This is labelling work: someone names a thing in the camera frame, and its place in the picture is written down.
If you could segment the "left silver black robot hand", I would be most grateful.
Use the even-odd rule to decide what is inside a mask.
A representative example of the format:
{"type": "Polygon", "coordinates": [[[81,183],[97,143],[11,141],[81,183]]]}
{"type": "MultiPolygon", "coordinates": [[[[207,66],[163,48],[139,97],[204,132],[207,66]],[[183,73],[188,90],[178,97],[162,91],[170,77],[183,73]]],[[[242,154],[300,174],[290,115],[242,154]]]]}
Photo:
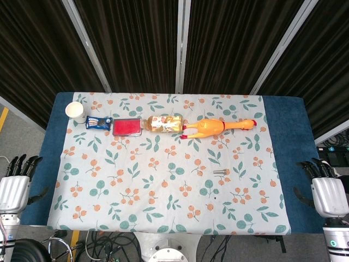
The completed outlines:
{"type": "Polygon", "coordinates": [[[46,187],[37,195],[29,195],[35,170],[41,161],[39,156],[26,158],[23,154],[9,162],[5,175],[0,180],[0,215],[19,214],[26,206],[47,194],[49,189],[46,187]]]}

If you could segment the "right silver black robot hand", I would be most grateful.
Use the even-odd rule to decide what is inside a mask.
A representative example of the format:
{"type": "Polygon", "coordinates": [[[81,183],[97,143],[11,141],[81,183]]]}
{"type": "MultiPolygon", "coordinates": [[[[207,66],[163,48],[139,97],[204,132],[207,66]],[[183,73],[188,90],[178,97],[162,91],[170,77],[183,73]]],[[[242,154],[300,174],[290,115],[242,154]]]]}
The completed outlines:
{"type": "Polygon", "coordinates": [[[303,196],[294,187],[293,192],[302,203],[313,207],[323,218],[343,218],[349,214],[349,203],[342,176],[324,159],[313,158],[312,162],[298,163],[310,181],[312,199],[303,196]]]}

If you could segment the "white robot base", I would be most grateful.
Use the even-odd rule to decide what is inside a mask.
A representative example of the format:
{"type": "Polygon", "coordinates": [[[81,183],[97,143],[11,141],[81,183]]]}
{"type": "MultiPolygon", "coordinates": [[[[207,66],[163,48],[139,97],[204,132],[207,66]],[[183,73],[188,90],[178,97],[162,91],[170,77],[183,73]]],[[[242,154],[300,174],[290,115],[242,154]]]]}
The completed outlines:
{"type": "Polygon", "coordinates": [[[196,262],[202,235],[135,233],[144,262],[196,262]]]}

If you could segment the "blue table cover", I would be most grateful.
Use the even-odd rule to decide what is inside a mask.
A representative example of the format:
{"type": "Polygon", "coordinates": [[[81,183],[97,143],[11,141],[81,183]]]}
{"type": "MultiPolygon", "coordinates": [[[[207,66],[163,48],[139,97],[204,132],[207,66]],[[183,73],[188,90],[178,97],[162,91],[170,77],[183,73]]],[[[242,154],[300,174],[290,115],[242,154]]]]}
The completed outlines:
{"type": "MultiPolygon", "coordinates": [[[[68,124],[63,108],[72,99],[71,92],[56,95],[39,154],[42,161],[33,176],[30,194],[38,194],[45,188],[49,191],[42,200],[25,208],[21,216],[22,225],[47,225],[68,124]]],[[[266,102],[267,121],[276,150],[276,167],[284,190],[291,231],[320,234],[324,219],[315,209],[301,203],[293,192],[293,188],[297,187],[306,197],[311,196],[310,183],[298,163],[318,157],[304,102],[298,97],[283,96],[263,96],[263,100],[266,102]]]]}

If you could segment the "white paper cup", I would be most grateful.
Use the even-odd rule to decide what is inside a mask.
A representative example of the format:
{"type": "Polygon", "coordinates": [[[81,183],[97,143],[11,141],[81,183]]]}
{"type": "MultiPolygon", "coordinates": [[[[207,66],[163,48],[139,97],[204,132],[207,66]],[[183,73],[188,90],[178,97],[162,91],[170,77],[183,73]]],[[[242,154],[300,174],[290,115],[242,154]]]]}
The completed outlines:
{"type": "Polygon", "coordinates": [[[80,102],[71,102],[65,108],[65,114],[77,123],[85,123],[86,114],[80,102]]]}

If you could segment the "blue cookie packet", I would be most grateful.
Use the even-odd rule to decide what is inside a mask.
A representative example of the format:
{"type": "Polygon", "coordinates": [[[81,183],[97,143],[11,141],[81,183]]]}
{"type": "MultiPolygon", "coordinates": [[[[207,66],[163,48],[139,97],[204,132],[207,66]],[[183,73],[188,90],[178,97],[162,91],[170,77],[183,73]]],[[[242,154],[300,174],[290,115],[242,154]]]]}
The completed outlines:
{"type": "Polygon", "coordinates": [[[86,129],[101,129],[110,131],[113,118],[86,116],[86,129]]]}

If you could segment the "red flat box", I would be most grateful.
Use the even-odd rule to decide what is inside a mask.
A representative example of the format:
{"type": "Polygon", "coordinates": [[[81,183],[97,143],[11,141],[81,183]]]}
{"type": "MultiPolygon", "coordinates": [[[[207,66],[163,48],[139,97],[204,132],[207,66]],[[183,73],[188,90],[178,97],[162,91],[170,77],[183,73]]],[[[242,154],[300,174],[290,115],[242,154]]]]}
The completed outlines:
{"type": "Polygon", "coordinates": [[[140,118],[113,120],[113,136],[140,136],[142,134],[140,118]]]}

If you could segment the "yellow rubber chicken toy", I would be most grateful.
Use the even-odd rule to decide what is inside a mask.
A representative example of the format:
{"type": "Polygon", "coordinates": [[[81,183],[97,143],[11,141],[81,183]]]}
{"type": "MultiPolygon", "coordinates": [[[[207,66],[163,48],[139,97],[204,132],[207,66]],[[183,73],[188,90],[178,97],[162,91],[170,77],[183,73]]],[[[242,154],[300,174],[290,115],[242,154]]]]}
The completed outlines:
{"type": "Polygon", "coordinates": [[[240,122],[225,122],[216,119],[202,119],[196,123],[183,126],[183,130],[195,128],[197,133],[180,136],[180,139],[206,138],[208,136],[219,135],[228,129],[251,130],[257,126],[255,120],[247,119],[240,122]]]}

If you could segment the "floral tablecloth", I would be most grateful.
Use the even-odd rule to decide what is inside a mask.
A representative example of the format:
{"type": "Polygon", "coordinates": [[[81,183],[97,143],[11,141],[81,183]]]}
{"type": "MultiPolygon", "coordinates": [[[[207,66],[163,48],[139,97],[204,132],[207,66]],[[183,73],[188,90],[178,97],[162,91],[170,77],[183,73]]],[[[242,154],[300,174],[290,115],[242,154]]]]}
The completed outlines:
{"type": "Polygon", "coordinates": [[[263,96],[74,93],[86,114],[240,122],[207,138],[113,136],[70,119],[47,224],[55,229],[288,235],[290,221],[263,96]],[[229,169],[228,175],[213,171],[229,169]]]}

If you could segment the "amber drink bottle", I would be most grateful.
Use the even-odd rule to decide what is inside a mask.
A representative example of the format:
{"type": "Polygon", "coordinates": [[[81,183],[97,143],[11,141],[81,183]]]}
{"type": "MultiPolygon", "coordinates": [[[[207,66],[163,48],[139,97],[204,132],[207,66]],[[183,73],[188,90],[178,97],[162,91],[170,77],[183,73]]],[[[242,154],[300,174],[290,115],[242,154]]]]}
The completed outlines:
{"type": "Polygon", "coordinates": [[[181,133],[183,131],[183,117],[150,116],[141,121],[141,128],[155,133],[181,133]]]}

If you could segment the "black pleated curtain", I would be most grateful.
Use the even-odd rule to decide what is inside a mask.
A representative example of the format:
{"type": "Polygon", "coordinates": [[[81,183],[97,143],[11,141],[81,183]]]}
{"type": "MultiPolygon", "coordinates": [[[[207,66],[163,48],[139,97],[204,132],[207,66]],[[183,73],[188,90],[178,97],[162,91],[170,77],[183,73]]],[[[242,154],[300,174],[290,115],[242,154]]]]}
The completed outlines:
{"type": "MultiPolygon", "coordinates": [[[[113,92],[173,93],[178,0],[73,0],[113,92]]],[[[191,0],[184,93],[248,94],[303,0],[191,0]]],[[[60,92],[104,90],[62,0],[0,0],[0,96],[46,128],[60,92]]],[[[259,94],[349,120],[349,0],[318,0],[259,94]]]]}

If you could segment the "grey metal frame post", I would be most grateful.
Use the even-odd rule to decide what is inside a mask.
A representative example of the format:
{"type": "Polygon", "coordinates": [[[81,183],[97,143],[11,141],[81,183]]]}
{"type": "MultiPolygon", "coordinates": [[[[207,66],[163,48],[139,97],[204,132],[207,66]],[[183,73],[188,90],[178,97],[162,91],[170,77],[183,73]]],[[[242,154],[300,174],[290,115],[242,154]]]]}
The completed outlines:
{"type": "Polygon", "coordinates": [[[73,23],[73,26],[75,28],[76,33],[78,34],[80,41],[85,48],[85,51],[87,53],[87,56],[94,68],[95,73],[97,74],[104,91],[106,93],[111,93],[112,89],[109,85],[109,82],[106,78],[106,75],[103,71],[103,68],[101,66],[101,63],[97,57],[97,54],[95,52],[95,49],[93,47],[93,44],[90,40],[90,37],[87,33],[87,30],[85,28],[85,24],[82,21],[81,15],[77,9],[77,6],[74,2],[74,0],[61,0],[71,22],[73,23]]]}
{"type": "Polygon", "coordinates": [[[318,4],[319,0],[303,0],[302,5],[296,12],[294,18],[292,19],[290,25],[276,46],[274,52],[272,53],[270,59],[265,65],[263,71],[259,75],[257,81],[255,82],[253,88],[250,91],[250,95],[257,95],[258,91],[262,87],[263,83],[270,75],[274,67],[276,66],[279,59],[284,54],[285,50],[290,45],[293,38],[296,36],[298,31],[301,29],[304,22],[307,20],[315,6],[318,4]]]}
{"type": "Polygon", "coordinates": [[[191,0],[178,0],[175,94],[182,94],[188,49],[191,0]]]}

